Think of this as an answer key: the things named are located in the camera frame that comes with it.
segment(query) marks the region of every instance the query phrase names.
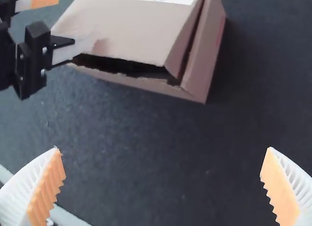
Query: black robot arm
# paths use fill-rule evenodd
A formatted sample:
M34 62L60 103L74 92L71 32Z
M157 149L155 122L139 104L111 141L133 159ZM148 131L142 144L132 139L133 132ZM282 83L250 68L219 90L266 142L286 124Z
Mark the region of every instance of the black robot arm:
M38 21L26 27L24 42L16 44L9 27L17 1L0 0L0 91L12 86L24 100L46 86L49 70L68 62L54 61L54 53L75 40L51 35L45 23Z

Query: orange foam pad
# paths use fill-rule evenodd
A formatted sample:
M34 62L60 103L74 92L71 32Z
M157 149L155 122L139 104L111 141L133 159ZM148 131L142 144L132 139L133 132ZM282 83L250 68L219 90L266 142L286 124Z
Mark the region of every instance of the orange foam pad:
M270 149L265 155L260 178L274 207L273 213L277 215L276 222L280 226L293 226L300 213L299 205L282 166Z
M27 215L33 226L46 226L45 220L50 217L50 210L56 202L56 195L60 193L59 187L63 186L66 175L58 150L51 158L42 179L28 205Z
M46 6L57 5L59 0L31 0L31 9L43 8Z

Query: box opening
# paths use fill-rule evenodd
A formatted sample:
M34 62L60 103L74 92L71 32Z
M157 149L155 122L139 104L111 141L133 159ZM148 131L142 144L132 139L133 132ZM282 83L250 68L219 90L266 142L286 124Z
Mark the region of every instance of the box opening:
M110 74L122 74L131 78L164 80L171 86L181 85L181 79L172 76L164 66L155 66L141 62L99 57L89 54L78 55L72 60L72 63L77 66L97 69Z

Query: dark gray carpet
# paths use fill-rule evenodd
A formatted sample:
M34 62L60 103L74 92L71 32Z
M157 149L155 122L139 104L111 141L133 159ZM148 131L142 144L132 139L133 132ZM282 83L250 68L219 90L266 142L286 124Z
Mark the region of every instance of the dark gray carpet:
M12 33L52 25L71 1L20 14ZM312 173L312 0L223 2L206 106L55 69L25 102L0 93L0 163L16 172L58 145L59 204L93 226L277 225L258 177L266 147Z

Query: open cardboard box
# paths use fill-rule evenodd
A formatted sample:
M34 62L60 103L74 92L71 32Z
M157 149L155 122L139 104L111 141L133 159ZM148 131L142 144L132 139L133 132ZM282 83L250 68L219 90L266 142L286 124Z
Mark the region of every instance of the open cardboard box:
M205 103L225 19L221 0L75 0L52 33L96 37L81 72Z

